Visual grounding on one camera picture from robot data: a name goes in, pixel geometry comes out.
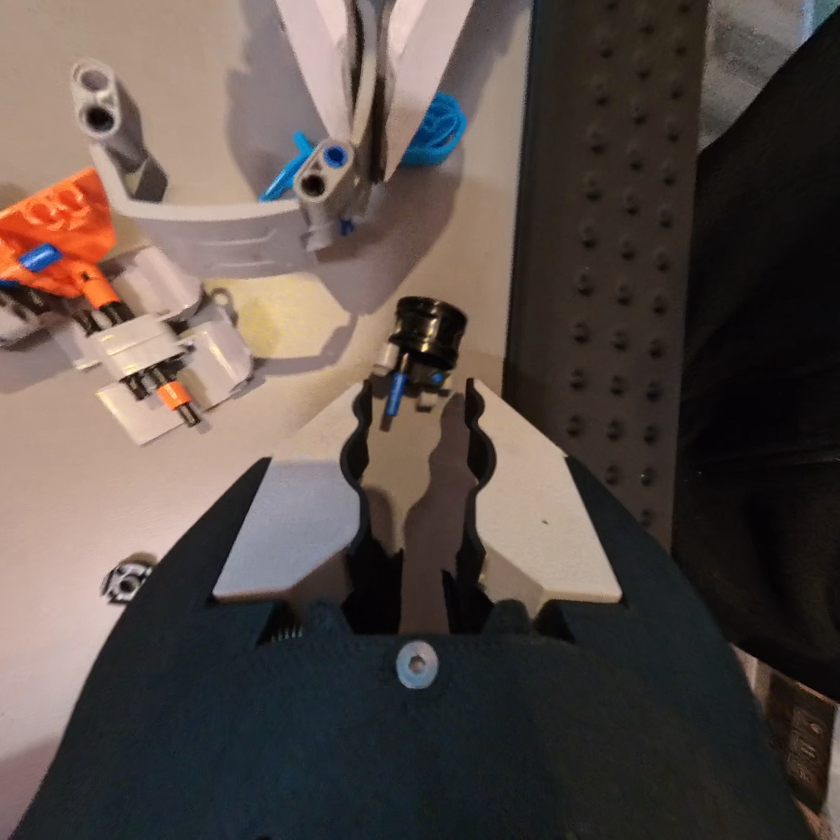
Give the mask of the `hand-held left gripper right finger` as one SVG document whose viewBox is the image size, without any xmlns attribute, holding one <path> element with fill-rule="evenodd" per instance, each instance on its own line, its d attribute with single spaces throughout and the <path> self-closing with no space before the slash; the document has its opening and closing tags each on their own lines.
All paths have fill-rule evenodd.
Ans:
<svg viewBox="0 0 840 840">
<path fill-rule="evenodd" d="M 450 632 L 479 633 L 499 602 L 519 602 L 531 623 L 551 602 L 619 604 L 567 454 L 479 379 L 465 384 L 464 417 L 475 485 L 443 574 Z"/>
</svg>

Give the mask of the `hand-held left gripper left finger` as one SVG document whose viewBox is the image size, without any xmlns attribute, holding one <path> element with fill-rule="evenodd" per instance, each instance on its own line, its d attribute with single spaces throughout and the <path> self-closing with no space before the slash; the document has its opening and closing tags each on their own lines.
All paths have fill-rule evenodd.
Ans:
<svg viewBox="0 0 840 840">
<path fill-rule="evenodd" d="M 370 381 L 352 385 L 272 452 L 213 588 L 219 602 L 314 602 L 343 609 L 357 633 L 395 634 L 402 555 L 373 534 L 361 485 L 370 463 Z"/>
</svg>

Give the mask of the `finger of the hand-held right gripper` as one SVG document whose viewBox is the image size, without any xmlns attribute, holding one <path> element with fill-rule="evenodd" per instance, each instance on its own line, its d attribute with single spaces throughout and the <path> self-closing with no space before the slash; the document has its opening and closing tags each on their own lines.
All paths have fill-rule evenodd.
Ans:
<svg viewBox="0 0 840 840">
<path fill-rule="evenodd" d="M 408 145 L 434 95 L 442 92 L 442 79 L 472 6 L 472 1 L 385 4 L 374 89 L 373 183 L 389 181 L 404 166 Z"/>
<path fill-rule="evenodd" d="M 281 25 L 328 137 L 355 148 L 362 25 L 355 1 L 277 1 Z"/>
</svg>

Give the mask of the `grey black wheel Lego assembly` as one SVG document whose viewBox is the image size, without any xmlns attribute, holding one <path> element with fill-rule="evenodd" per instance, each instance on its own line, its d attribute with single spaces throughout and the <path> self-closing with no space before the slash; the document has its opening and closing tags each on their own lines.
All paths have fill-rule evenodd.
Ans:
<svg viewBox="0 0 840 840">
<path fill-rule="evenodd" d="M 373 186 L 381 9 L 356 2 L 362 57 L 354 132 L 328 137 L 276 2 L 142 2 L 181 10 L 163 46 L 129 49 L 128 79 L 99 59 L 70 70 L 70 97 L 111 210 L 185 272 L 272 277 L 331 259 Z M 314 152 L 276 201 L 258 198 L 298 153 Z"/>
</svg>

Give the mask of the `black wheel hub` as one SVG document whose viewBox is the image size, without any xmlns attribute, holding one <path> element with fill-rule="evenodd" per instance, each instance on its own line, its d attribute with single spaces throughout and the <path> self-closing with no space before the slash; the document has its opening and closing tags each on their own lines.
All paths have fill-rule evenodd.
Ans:
<svg viewBox="0 0 840 840">
<path fill-rule="evenodd" d="M 403 297 L 395 309 L 394 329 L 373 364 L 372 374 L 390 378 L 383 422 L 400 411 L 406 392 L 416 394 L 416 409 L 431 411 L 450 391 L 468 317 L 456 306 L 432 297 Z"/>
</svg>

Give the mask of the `grey orange axle assembly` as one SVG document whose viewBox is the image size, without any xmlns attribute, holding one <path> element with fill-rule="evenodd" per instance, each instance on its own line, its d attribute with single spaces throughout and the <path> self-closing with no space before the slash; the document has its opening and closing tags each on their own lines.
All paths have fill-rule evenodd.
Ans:
<svg viewBox="0 0 840 840">
<path fill-rule="evenodd" d="M 114 259 L 109 201 L 90 167 L 2 208 L 2 352 L 52 339 L 137 445 L 250 382 L 255 360 L 225 307 L 158 248 Z"/>
</svg>

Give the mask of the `light blue plastic tool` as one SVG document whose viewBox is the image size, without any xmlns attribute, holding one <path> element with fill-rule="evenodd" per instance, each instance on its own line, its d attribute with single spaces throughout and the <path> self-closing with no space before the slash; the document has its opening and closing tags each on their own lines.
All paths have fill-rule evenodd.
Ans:
<svg viewBox="0 0 840 840">
<path fill-rule="evenodd" d="M 404 153 L 401 164 L 409 167 L 440 165 L 454 151 L 467 128 L 467 118 L 458 101 L 437 92 L 419 128 Z M 267 189 L 259 195 L 261 203 L 276 201 L 293 186 L 295 177 L 314 152 L 314 145 L 302 132 L 292 136 L 297 154 L 280 169 Z"/>
</svg>

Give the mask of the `dark grey round plate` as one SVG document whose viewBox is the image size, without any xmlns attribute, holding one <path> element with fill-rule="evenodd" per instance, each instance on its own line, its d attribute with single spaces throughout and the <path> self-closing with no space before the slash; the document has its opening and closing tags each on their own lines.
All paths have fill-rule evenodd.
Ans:
<svg viewBox="0 0 840 840">
<path fill-rule="evenodd" d="M 117 563 L 101 581 L 100 597 L 109 604 L 126 606 L 148 580 L 156 566 L 150 553 L 132 553 Z"/>
</svg>

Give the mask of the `black dimpled panel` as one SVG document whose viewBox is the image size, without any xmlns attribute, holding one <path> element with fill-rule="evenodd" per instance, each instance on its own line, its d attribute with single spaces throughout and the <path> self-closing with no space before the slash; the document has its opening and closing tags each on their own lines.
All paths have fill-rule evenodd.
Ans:
<svg viewBox="0 0 840 840">
<path fill-rule="evenodd" d="M 666 550 L 707 7 L 534 3 L 502 378 Z"/>
</svg>

